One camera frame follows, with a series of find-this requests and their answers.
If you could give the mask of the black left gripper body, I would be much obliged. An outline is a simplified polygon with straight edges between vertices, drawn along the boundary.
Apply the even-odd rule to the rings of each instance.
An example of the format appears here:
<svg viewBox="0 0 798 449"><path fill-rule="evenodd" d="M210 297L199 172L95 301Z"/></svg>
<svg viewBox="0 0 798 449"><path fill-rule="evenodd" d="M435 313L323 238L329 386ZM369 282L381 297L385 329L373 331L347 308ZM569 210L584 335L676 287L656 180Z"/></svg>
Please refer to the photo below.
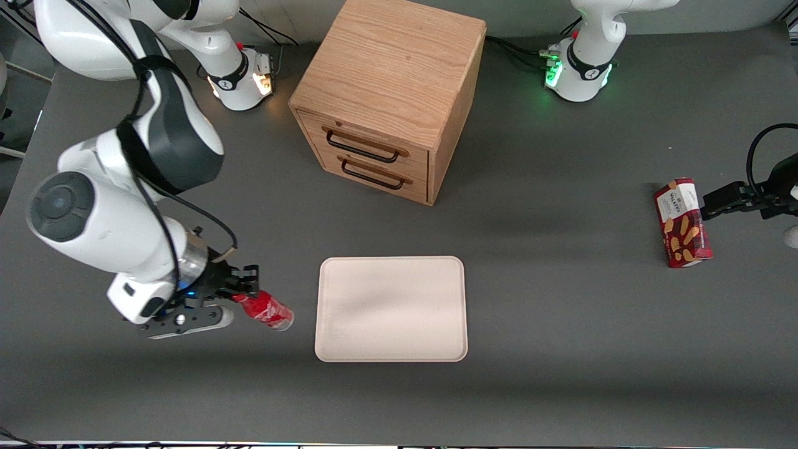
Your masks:
<svg viewBox="0 0 798 449"><path fill-rule="evenodd" d="M746 159L746 176L754 191L754 202L760 207L760 215L764 220L780 215L797 216L796 183L797 154L778 162L766 181L754 182L754 156Z"/></svg>

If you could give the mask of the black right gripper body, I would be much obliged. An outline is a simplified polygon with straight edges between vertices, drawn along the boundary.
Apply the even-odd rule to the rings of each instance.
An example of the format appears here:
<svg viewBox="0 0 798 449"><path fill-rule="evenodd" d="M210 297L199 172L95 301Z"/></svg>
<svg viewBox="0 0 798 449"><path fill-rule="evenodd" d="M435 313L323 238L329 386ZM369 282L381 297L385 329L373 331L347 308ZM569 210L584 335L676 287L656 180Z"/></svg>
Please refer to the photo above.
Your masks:
<svg viewBox="0 0 798 449"><path fill-rule="evenodd" d="M220 253L208 248L208 261L201 275L188 287L183 288L183 305L186 307L203 307L205 301L217 298L230 299L226 296L226 283L241 281L239 268L231 266L227 261L217 263L211 260Z"/></svg>

